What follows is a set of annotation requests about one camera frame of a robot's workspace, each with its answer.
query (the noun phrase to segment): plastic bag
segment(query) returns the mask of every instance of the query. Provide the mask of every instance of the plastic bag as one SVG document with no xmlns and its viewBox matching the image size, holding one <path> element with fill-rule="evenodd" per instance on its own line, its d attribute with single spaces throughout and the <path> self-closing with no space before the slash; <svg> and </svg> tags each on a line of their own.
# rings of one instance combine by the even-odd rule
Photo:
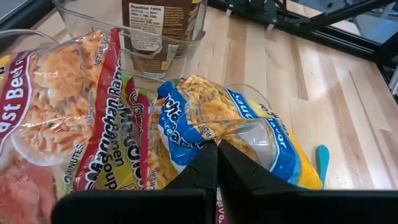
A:
<svg viewBox="0 0 398 224">
<path fill-rule="evenodd" d="M 157 129 L 163 100 L 147 98 L 139 93 L 137 103 L 142 105 L 141 167 L 145 189 L 163 189 L 178 175 L 168 150 Z"/>
<path fill-rule="evenodd" d="M 302 148 L 269 108 L 198 76 L 158 89 L 161 139 L 183 169 L 210 139 L 226 139 L 274 175 L 308 189 L 322 183 Z"/>
<path fill-rule="evenodd" d="M 109 139 L 119 49 L 118 30 L 96 31 L 0 58 L 1 221 L 49 222 L 57 199 L 74 190 L 78 166 Z"/>
<path fill-rule="evenodd" d="M 114 139 L 103 159 L 103 170 L 96 181 L 96 189 L 107 190 L 141 190 L 143 188 L 137 119 L 131 105 L 134 104 L 134 80 L 123 75 L 121 97 L 118 113 L 114 123 Z"/>
</svg>

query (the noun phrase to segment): wooden table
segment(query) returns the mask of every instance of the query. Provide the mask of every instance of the wooden table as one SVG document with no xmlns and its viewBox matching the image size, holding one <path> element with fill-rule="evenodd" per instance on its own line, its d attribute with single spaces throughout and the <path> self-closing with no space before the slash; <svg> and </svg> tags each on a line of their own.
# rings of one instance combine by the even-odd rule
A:
<svg viewBox="0 0 398 224">
<path fill-rule="evenodd" d="M 293 2 L 289 9 L 306 16 L 319 13 Z M 346 21 L 335 26 L 358 33 Z M 34 28 L 60 42 L 70 38 L 56 12 Z M 398 106 L 374 63 L 279 30 L 266 38 L 264 26 L 227 18 L 213 8 L 208 8 L 205 30 L 190 56 L 189 72 L 259 90 L 313 164 L 317 146 L 326 145 L 327 188 L 396 189 Z"/>
</svg>

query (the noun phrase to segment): red ramen package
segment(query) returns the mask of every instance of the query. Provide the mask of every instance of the red ramen package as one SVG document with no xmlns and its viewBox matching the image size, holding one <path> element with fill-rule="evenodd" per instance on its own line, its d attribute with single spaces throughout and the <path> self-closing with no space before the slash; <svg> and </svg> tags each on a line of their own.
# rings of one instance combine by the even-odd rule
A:
<svg viewBox="0 0 398 224">
<path fill-rule="evenodd" d="M 139 116 L 132 106 L 136 105 L 134 80 L 129 75 L 122 76 L 123 84 L 114 122 L 114 139 L 103 159 L 103 170 L 96 181 L 97 189 L 142 190 L 143 183 L 139 153 Z"/>
<path fill-rule="evenodd" d="M 115 29 L 0 58 L 1 223 L 49 223 L 60 197 L 91 188 L 113 138 L 119 50 Z"/>
</svg>

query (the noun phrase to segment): clear plastic container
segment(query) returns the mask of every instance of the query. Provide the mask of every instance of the clear plastic container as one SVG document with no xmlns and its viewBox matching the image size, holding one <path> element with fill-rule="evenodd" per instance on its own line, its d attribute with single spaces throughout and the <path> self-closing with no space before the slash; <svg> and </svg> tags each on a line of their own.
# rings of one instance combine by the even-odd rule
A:
<svg viewBox="0 0 398 224">
<path fill-rule="evenodd" d="M 57 45 L 48 35 L 29 29 L 0 31 L 0 58 L 24 50 L 34 50 Z"/>
<path fill-rule="evenodd" d="M 186 76 L 189 60 L 186 60 L 185 57 L 193 53 L 195 46 L 205 36 L 203 22 L 207 0 L 188 2 L 191 7 L 194 4 L 196 5 L 197 16 L 188 20 L 185 24 L 187 27 L 187 24 L 190 27 L 193 26 L 189 37 L 184 34 L 179 39 L 164 35 L 164 31 L 162 35 L 162 31 L 159 33 L 159 30 L 153 27 L 149 27 L 150 29 L 146 27 L 146 31 L 141 29 L 142 27 L 140 29 L 130 28 L 130 26 L 134 26 L 134 21 L 142 19 L 140 17 L 142 11 L 138 10 L 139 15 L 134 17 L 132 16 L 133 9 L 131 9 L 133 6 L 130 5 L 130 8 L 127 8 L 127 12 L 125 12 L 126 7 L 123 8 L 122 5 L 126 0 L 53 0 L 53 2 L 72 37 L 84 35 L 97 29 L 120 28 L 122 70 L 124 73 L 135 76 L 137 87 L 150 91 L 156 91 L 156 88 L 160 85 L 159 82 Z M 165 4 L 172 4 L 167 0 L 164 0 L 164 2 L 167 2 Z M 164 12 L 157 16 L 163 18 L 166 15 Z M 126 13 L 132 21 L 128 26 L 124 26 L 128 18 Z M 153 64 L 155 68 L 148 68 L 150 67 L 148 64 Z"/>
</svg>

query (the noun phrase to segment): elbow macaroni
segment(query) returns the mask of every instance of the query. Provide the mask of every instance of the elbow macaroni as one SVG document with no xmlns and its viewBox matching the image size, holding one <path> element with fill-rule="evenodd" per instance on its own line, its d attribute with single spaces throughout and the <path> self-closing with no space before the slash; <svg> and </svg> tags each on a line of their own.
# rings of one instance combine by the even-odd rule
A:
<svg viewBox="0 0 398 224">
<path fill-rule="evenodd" d="M 292 133 L 264 105 L 195 75 L 164 83 L 158 94 L 164 101 L 161 140 L 178 171 L 189 164 L 202 142 L 225 139 L 291 184 L 322 187 Z"/>
</svg>

